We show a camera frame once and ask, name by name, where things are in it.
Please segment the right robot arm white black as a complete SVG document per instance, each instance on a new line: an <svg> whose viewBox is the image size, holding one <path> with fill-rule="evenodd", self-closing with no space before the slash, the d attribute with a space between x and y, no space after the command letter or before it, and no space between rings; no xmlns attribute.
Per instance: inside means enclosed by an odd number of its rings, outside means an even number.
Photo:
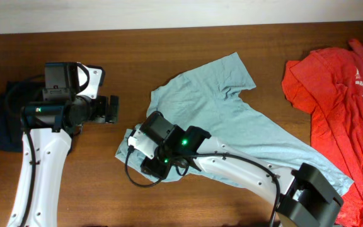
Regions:
<svg viewBox="0 0 363 227"><path fill-rule="evenodd" d="M333 226L343 206L316 167L303 163L295 170L267 163L199 127L136 130L129 143L146 156L145 173L166 178L170 166L179 166L225 177L271 204L271 220L278 217L282 226Z"/></svg>

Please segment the light blue grey t-shirt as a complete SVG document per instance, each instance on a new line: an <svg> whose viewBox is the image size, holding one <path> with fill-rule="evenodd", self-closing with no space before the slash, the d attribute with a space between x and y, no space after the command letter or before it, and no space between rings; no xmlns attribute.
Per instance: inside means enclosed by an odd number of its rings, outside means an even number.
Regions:
<svg viewBox="0 0 363 227"><path fill-rule="evenodd" d="M280 166L317 169L340 194L354 181L317 150L251 108L239 94L255 83L237 53L184 72L151 92L146 113L161 112L182 129L197 126L231 147Z"/></svg>

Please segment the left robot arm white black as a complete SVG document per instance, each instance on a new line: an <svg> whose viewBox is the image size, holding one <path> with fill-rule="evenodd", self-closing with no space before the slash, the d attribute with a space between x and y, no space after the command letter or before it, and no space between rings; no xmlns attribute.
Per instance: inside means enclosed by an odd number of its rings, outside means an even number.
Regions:
<svg viewBox="0 0 363 227"><path fill-rule="evenodd" d="M74 136L86 122L115 124L117 96L77 95L21 109L23 160L8 226L57 226L62 172Z"/></svg>

